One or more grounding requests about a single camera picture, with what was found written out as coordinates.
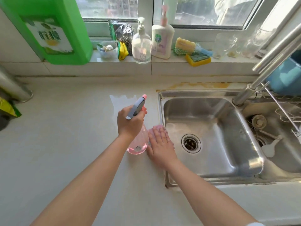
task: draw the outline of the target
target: sink basin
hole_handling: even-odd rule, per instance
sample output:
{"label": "sink basin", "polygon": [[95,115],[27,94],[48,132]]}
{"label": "sink basin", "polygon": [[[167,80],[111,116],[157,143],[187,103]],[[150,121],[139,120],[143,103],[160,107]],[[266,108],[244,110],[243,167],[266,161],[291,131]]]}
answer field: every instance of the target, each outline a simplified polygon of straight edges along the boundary
{"label": "sink basin", "polygon": [[[232,94],[161,92],[162,123],[191,171],[213,183],[252,183],[263,169],[262,152]],[[168,173],[165,179],[176,186]]]}
{"label": "sink basin", "polygon": [[[293,104],[284,103],[282,106],[288,112],[301,111],[301,108]],[[243,109],[242,113],[246,118],[255,114],[265,116],[267,126],[263,131],[283,137],[275,146],[275,155],[269,160],[286,172],[301,173],[301,144],[291,132],[294,129],[292,124],[280,120],[280,115],[275,112],[278,108],[275,102],[250,103]],[[273,142],[272,138],[262,133],[257,132],[257,136],[261,146]]]}

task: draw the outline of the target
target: white spoon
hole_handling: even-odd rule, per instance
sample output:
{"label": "white spoon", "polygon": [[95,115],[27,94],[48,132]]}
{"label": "white spoon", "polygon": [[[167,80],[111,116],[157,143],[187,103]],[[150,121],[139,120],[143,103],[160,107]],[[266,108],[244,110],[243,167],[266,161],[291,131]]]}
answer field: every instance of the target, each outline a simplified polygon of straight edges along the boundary
{"label": "white spoon", "polygon": [[275,146],[280,140],[282,140],[281,135],[279,135],[277,139],[275,139],[271,144],[267,144],[261,147],[266,157],[271,158],[275,155]]}

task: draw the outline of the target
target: hand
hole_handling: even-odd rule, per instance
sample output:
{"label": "hand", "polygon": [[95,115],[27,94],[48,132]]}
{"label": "hand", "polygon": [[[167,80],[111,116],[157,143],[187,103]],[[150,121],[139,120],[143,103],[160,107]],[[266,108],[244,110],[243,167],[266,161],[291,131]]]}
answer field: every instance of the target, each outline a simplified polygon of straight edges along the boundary
{"label": "hand", "polygon": [[117,117],[117,126],[119,136],[126,136],[133,140],[141,131],[144,116],[147,112],[141,110],[136,116],[128,120],[126,119],[126,116],[130,112],[132,107],[133,105],[125,107],[121,111],[119,111]]}
{"label": "hand", "polygon": [[160,133],[153,128],[155,137],[148,132],[151,146],[146,148],[149,158],[159,167],[168,171],[170,165],[178,160],[175,154],[175,148],[171,142],[168,132],[160,127]]}

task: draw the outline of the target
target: forearm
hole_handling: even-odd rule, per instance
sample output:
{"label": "forearm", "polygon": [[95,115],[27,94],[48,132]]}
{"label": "forearm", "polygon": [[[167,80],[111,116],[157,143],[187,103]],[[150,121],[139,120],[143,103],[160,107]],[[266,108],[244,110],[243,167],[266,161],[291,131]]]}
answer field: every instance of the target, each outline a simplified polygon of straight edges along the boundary
{"label": "forearm", "polygon": [[131,138],[119,136],[44,209],[32,226],[90,226]]}
{"label": "forearm", "polygon": [[246,226],[256,222],[229,196],[191,172],[180,161],[170,165],[168,172],[205,226]]}

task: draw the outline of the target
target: double sink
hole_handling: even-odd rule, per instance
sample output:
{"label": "double sink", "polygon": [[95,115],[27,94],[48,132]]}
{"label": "double sink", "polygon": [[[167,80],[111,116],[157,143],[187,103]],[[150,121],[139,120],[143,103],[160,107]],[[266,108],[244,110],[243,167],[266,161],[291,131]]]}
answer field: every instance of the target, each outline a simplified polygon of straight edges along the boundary
{"label": "double sink", "polygon": [[[301,180],[301,144],[290,123],[275,113],[269,98],[248,100],[236,107],[235,91],[162,91],[159,108],[176,154],[191,171],[214,185],[273,183]],[[296,105],[285,104],[288,110]],[[251,130],[247,119],[262,114],[263,131],[282,136],[275,155],[267,158],[261,147],[273,138]],[[165,172],[166,187],[177,187]]]}

